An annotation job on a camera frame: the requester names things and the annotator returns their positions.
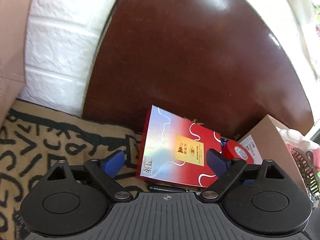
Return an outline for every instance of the wooden panel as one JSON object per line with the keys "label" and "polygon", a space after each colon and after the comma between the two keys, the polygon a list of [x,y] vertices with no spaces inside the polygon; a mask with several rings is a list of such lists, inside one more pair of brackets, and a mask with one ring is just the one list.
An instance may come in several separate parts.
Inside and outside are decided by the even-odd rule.
{"label": "wooden panel", "polygon": [[142,131],[151,104],[234,138],[266,114],[306,133],[299,79],[244,0],[119,0],[83,117]]}

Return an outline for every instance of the ribbed surface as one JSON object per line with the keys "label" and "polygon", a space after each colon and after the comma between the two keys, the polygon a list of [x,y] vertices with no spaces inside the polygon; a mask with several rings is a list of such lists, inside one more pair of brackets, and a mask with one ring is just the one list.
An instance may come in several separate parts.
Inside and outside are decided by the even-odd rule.
{"label": "ribbed surface", "polygon": [[[199,202],[193,193],[140,193],[113,206],[97,227],[65,240],[262,240],[232,224],[216,204]],[[27,240],[49,240],[31,234]],[[307,240],[302,233],[277,240]]]}

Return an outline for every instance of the yellow label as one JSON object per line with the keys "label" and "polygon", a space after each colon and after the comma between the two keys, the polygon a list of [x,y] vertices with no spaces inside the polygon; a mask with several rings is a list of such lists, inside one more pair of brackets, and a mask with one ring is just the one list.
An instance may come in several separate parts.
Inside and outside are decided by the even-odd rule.
{"label": "yellow label", "polygon": [[203,143],[177,134],[174,158],[187,163],[204,166]]}

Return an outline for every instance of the tape roll label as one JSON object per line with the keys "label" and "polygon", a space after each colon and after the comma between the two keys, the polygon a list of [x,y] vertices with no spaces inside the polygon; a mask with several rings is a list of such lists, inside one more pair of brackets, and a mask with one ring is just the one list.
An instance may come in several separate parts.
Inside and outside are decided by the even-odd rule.
{"label": "tape roll label", "polygon": [[248,155],[245,153],[244,150],[242,150],[240,147],[236,146],[235,147],[235,151],[237,153],[237,155],[241,158],[241,159],[244,159],[244,160],[247,160],[248,159]]}

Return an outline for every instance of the pen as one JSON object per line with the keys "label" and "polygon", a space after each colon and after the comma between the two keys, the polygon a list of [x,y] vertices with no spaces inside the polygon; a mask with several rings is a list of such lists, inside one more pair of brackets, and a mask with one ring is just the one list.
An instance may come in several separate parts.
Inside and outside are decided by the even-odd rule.
{"label": "pen", "polygon": [[162,186],[157,184],[151,184],[148,186],[150,192],[155,193],[181,193],[181,192],[194,192],[197,195],[200,195],[201,191],[190,190],[180,187],[171,187],[171,186]]}

